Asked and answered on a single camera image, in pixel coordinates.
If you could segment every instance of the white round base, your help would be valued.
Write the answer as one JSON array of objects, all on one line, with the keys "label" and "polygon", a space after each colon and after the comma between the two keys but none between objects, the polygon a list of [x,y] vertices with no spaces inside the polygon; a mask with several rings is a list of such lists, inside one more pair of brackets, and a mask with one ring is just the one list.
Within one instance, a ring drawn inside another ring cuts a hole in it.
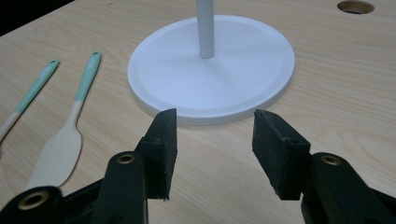
[{"label": "white round base", "polygon": [[294,53],[285,36],[244,17],[214,22],[213,58],[200,56],[196,18],[167,25],[136,48],[128,80],[148,112],[176,108],[179,123],[228,123],[253,116],[287,88]]}]

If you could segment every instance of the hole in table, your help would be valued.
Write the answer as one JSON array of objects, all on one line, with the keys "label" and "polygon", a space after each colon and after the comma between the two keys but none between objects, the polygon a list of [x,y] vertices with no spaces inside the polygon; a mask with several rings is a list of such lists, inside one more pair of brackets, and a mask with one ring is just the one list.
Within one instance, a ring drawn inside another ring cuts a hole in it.
[{"label": "hole in table", "polygon": [[343,1],[337,5],[338,9],[350,14],[367,14],[374,11],[374,6],[363,1]]}]

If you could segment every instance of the table surface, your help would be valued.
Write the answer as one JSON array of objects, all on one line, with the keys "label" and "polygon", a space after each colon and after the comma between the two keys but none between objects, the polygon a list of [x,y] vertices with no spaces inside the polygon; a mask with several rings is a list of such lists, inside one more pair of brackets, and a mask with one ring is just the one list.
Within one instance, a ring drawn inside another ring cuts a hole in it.
[{"label": "table surface", "polygon": [[[216,0],[215,14],[276,28],[296,66],[286,92],[266,108],[312,145],[343,157],[373,189],[396,197],[396,2],[368,0],[354,15],[340,0]],[[64,125],[91,53],[103,58],[78,119],[83,146],[64,195],[104,176],[108,160],[134,150],[153,117],[134,96],[127,65],[147,36],[195,17],[192,0],[80,0],[0,37],[0,123],[43,67],[60,65],[6,136],[0,207],[21,193],[45,143]],[[304,223],[301,202],[282,202],[255,158],[253,115],[215,126],[177,125],[170,201],[148,201],[155,223]]]}]

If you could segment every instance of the clamp jaw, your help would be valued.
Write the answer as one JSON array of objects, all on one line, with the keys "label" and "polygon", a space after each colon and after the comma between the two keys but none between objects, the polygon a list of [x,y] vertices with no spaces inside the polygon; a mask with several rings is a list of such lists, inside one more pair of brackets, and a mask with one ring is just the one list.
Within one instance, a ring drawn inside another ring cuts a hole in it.
[{"label": "clamp jaw", "polygon": [[103,179],[63,196],[26,190],[0,212],[2,224],[148,223],[148,199],[169,199],[177,157],[177,111],[159,113],[134,151],[113,156]]},{"label": "clamp jaw", "polygon": [[330,153],[309,153],[279,115],[256,110],[255,153],[280,200],[299,201],[305,223],[396,223],[396,200],[370,189],[352,166]]}]

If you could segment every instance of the mint green handle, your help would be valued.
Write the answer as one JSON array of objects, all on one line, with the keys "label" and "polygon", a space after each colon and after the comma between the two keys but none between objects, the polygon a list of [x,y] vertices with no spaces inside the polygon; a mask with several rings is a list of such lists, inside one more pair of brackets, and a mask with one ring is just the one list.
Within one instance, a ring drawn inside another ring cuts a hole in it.
[{"label": "mint green handle", "polygon": [[84,74],[82,74],[75,101],[83,101],[87,96],[91,83],[95,78],[96,71],[98,70],[101,58],[102,53],[99,51],[96,51],[91,55],[91,58],[85,66]]},{"label": "mint green handle", "polygon": [[22,113],[26,107],[35,99],[35,96],[43,88],[46,82],[50,79],[55,69],[58,67],[59,61],[54,60],[50,62],[41,72],[41,74],[35,79],[35,82],[25,93],[20,103],[14,109],[14,112]]}]

